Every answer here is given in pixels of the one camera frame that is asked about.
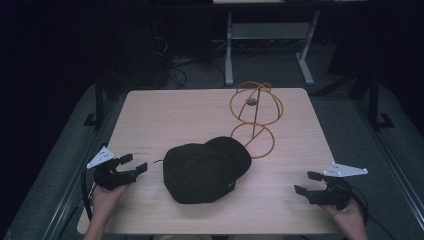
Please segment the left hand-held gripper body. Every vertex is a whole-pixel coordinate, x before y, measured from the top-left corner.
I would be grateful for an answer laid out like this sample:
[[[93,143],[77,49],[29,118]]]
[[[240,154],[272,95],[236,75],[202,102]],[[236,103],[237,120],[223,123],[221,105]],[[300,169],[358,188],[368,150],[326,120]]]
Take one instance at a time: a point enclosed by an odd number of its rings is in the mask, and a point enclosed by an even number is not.
[[[95,169],[94,182],[108,190],[128,185],[136,181],[136,170],[118,172],[120,165],[115,154],[103,146],[99,152],[86,164],[87,169]]]

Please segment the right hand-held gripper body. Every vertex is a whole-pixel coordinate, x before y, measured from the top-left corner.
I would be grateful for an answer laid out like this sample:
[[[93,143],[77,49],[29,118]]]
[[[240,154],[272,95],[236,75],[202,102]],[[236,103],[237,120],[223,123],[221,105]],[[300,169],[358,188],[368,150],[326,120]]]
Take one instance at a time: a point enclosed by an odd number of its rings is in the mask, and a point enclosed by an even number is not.
[[[346,177],[365,175],[368,173],[366,168],[357,168],[348,165],[332,162],[331,165],[321,172],[326,184],[325,190],[308,190],[306,197],[310,204],[333,205],[337,210],[343,210],[347,207],[351,199],[354,199],[359,206],[367,209],[367,205],[359,199],[353,192],[353,186],[346,180]]]

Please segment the person's right hand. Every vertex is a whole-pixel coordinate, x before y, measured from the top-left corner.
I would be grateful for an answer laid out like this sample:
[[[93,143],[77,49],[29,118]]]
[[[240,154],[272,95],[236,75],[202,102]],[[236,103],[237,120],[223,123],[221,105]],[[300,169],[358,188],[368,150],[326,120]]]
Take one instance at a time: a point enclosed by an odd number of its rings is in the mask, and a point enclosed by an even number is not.
[[[366,231],[361,209],[353,199],[343,210],[337,210],[333,205],[320,205],[320,208],[330,215],[344,235],[352,230]]]

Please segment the person's left hand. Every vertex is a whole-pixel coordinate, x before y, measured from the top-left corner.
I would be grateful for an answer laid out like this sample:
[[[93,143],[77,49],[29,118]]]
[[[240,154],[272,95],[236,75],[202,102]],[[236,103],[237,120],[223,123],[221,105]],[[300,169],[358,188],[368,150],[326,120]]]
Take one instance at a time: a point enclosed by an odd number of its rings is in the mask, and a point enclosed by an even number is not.
[[[103,187],[96,187],[92,193],[93,215],[90,227],[103,230],[108,222],[110,215],[118,204],[119,199],[129,185],[119,186],[114,190],[108,190]]]

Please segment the black baseball cap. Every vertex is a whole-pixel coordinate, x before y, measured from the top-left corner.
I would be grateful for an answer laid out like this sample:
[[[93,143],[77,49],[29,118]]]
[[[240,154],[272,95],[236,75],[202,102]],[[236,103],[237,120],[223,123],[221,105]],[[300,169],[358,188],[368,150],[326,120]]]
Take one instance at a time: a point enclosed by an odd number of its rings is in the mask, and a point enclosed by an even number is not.
[[[231,137],[185,144],[166,153],[164,185],[180,204],[212,203],[233,191],[251,164],[249,152]]]

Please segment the dark computer cabinet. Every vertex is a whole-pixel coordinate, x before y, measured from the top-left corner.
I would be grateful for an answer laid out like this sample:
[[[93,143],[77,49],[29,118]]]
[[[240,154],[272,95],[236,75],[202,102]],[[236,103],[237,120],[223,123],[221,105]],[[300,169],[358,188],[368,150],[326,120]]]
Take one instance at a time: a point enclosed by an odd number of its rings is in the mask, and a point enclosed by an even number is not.
[[[168,69],[157,53],[149,18],[141,14],[121,15],[114,33],[120,50],[116,59],[128,85],[132,89],[161,89],[168,81]]]

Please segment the metal frame rail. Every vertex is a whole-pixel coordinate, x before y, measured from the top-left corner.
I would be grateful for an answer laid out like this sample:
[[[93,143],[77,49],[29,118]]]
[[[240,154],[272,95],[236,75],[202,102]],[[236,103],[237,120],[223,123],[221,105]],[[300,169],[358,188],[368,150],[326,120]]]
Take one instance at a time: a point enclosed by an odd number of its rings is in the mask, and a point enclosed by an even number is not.
[[[380,152],[384,156],[388,169],[395,182],[397,183],[400,192],[402,193],[408,207],[410,208],[414,218],[419,224],[420,228],[424,232],[424,202],[420,199],[419,195],[411,185],[409,179],[405,172],[401,169],[401,166],[397,162],[397,158],[391,148],[389,147],[387,141],[384,139],[381,131],[381,127],[375,126],[369,119],[369,114],[367,113],[366,107],[362,103],[354,103],[355,108],[358,111],[358,114],[361,116],[362,120],[368,131],[371,133],[374,141],[376,142]]]
[[[109,142],[122,105],[106,100],[97,110],[94,102],[82,102],[71,115],[43,168],[45,185],[56,197],[41,240],[60,240],[73,212],[79,212],[81,171]]]

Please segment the black metal stand post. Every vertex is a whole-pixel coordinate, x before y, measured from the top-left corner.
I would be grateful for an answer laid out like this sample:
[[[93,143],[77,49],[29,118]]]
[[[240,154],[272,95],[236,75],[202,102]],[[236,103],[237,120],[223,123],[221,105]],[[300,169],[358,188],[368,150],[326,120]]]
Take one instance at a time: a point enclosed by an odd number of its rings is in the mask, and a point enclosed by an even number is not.
[[[381,128],[394,128],[395,125],[386,113],[378,111],[379,106],[379,79],[376,71],[371,68],[369,70],[369,104],[368,119],[375,131]]]
[[[95,112],[90,113],[84,122],[84,126],[91,126],[97,131],[104,120],[103,88],[101,74],[98,74],[94,81],[95,92]]]

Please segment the white metal desk frame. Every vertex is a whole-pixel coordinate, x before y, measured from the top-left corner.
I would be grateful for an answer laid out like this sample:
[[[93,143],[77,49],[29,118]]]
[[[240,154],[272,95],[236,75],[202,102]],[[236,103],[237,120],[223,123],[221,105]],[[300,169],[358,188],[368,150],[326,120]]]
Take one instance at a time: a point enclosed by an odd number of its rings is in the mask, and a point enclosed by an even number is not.
[[[232,41],[233,40],[303,40],[304,46],[296,53],[296,60],[307,85],[313,85],[314,79],[306,62],[306,57],[315,33],[320,11],[313,13],[309,22],[294,23],[235,23],[232,13],[227,14],[226,54],[225,54],[225,84],[232,86]]]

